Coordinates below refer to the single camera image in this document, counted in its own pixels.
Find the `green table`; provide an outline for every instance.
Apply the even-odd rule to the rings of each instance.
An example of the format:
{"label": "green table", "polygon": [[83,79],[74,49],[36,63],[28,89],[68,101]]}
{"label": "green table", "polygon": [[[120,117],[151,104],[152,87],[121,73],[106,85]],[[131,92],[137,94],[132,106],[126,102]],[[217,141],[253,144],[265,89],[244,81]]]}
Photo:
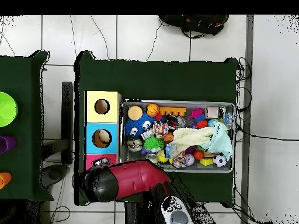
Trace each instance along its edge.
{"label": "green table", "polygon": [[[235,75],[237,61],[225,62],[138,62],[125,60],[95,60],[89,51],[82,51],[75,66],[75,169],[83,167],[84,101],[86,90],[117,91],[122,99],[188,100],[203,102],[236,101]],[[176,173],[198,202],[224,202],[229,207],[233,200],[234,172]],[[138,197],[126,198],[136,201]],[[85,201],[78,190],[75,203]]]}
{"label": "green table", "polygon": [[30,57],[0,57],[0,91],[17,102],[19,112],[0,136],[13,136],[18,145],[0,154],[0,172],[9,172],[11,182],[0,190],[0,199],[52,200],[40,185],[42,166],[41,68],[48,52],[36,51]]}

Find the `black bag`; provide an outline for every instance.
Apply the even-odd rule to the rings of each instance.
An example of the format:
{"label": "black bag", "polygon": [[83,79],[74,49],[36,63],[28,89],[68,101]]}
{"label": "black bag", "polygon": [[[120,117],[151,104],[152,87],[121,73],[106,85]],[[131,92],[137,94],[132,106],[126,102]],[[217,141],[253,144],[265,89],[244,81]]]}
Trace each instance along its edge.
{"label": "black bag", "polygon": [[[203,34],[216,35],[223,29],[228,17],[229,15],[159,15],[162,23],[179,27],[191,39],[200,38]],[[203,34],[190,37],[186,34],[190,30]]]}

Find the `towel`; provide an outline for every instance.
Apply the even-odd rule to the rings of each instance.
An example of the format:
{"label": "towel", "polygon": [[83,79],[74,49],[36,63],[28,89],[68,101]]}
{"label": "towel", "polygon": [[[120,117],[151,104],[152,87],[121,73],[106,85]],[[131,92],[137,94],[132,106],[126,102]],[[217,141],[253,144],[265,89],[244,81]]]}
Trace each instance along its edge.
{"label": "towel", "polygon": [[201,147],[210,153],[222,153],[228,161],[232,156],[232,145],[230,137],[227,134],[227,128],[221,122],[215,123],[213,128],[214,131],[211,140],[203,143]]}
{"label": "towel", "polygon": [[213,127],[205,127],[202,129],[179,128],[173,132],[173,141],[171,142],[172,151],[171,158],[176,157],[188,147],[194,145],[202,145],[210,140],[213,134]]}

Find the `green bowl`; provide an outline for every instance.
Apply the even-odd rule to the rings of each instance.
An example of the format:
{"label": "green bowl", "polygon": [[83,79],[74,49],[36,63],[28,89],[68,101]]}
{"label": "green bowl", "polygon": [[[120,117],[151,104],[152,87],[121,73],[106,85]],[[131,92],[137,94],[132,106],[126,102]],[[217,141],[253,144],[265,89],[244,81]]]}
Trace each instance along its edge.
{"label": "green bowl", "polygon": [[0,92],[0,127],[9,125],[18,114],[18,105],[10,95]]}

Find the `metal tray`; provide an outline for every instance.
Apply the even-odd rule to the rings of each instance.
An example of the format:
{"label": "metal tray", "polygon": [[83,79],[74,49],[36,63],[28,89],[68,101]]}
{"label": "metal tray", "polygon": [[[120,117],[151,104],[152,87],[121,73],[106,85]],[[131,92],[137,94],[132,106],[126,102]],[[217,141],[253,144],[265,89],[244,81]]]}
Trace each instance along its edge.
{"label": "metal tray", "polygon": [[216,167],[215,165],[203,166],[199,161],[195,162],[191,166],[186,166],[182,169],[174,168],[169,162],[160,163],[159,166],[164,169],[166,172],[179,172],[179,173],[229,173],[234,169],[235,164],[235,126],[236,126],[236,107],[232,103],[226,102],[205,102],[205,101],[163,101],[163,100],[123,100],[121,104],[121,112],[123,116],[120,119],[120,162],[125,162],[129,160],[141,160],[145,159],[145,155],[142,155],[140,152],[132,152],[128,150],[127,147],[127,137],[124,136],[124,124],[128,120],[127,112],[131,106],[139,106],[142,108],[143,112],[146,112],[146,107],[150,103],[155,103],[159,107],[185,107],[186,112],[184,119],[186,121],[186,126],[191,127],[194,125],[194,122],[189,119],[192,110],[196,108],[205,108],[207,106],[222,106],[225,107],[226,112],[233,114],[234,120],[232,122],[232,128],[228,131],[228,135],[231,138],[232,142],[232,158],[227,162],[223,167]]}

